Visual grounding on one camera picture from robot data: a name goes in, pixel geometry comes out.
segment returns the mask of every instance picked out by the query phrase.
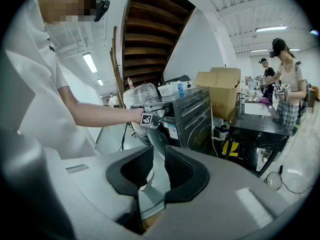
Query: black cap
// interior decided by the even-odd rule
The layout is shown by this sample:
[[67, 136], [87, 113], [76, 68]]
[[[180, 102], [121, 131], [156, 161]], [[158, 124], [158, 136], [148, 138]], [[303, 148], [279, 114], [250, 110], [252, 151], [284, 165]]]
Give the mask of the black cap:
[[274, 56], [279, 56], [281, 51], [286, 48], [286, 42], [281, 38], [276, 38], [272, 41], [272, 50], [274, 52]]

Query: fluorescent light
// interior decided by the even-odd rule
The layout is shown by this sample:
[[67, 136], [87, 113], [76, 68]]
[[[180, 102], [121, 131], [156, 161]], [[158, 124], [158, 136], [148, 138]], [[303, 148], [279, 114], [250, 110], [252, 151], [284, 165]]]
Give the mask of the fluorescent light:
[[316, 31], [315, 29], [314, 29], [314, 30], [311, 30], [311, 31], [310, 31], [310, 33], [311, 33], [311, 34], [315, 34], [315, 35], [319, 36], [319, 32], [318, 32], [318, 31]]
[[263, 49], [263, 50], [251, 50], [250, 53], [258, 53], [258, 52], [265, 52], [268, 51], [268, 49]]
[[255, 30], [255, 32], [262, 31], [273, 31], [273, 30], [285, 30], [287, 26], [270, 26], [270, 27], [260, 27]]
[[97, 82], [99, 83], [99, 85], [103, 86], [104, 83], [101, 81], [101, 79], [98, 79]]
[[82, 55], [86, 64], [88, 65], [89, 69], [91, 70], [92, 73], [96, 73], [97, 72], [97, 68], [96, 65], [91, 57], [91, 53], [85, 53]]

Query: water bottle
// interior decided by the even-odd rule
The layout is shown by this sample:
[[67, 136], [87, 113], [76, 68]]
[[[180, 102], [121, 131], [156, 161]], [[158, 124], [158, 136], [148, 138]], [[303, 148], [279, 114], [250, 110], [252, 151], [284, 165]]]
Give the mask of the water bottle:
[[185, 93], [184, 85], [182, 84], [181, 81], [178, 81], [178, 92], [179, 92], [179, 94]]
[[134, 84], [132, 83], [130, 77], [128, 77], [128, 84], [129, 84], [130, 89], [134, 88]]

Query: paper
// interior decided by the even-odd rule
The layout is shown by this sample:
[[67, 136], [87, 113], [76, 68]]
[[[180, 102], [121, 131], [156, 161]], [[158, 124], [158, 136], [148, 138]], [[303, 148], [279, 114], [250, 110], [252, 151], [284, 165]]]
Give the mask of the paper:
[[258, 116], [271, 116], [266, 104], [263, 103], [245, 103], [244, 113]]
[[171, 139], [179, 140], [177, 127], [173, 124], [168, 124], [169, 135]]

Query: wooden stair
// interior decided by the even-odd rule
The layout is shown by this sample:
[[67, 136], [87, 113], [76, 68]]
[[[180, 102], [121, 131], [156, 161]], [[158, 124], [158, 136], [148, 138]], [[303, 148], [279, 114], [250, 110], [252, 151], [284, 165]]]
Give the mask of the wooden stair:
[[122, 29], [122, 81], [157, 85], [195, 6], [188, 0], [128, 0]]

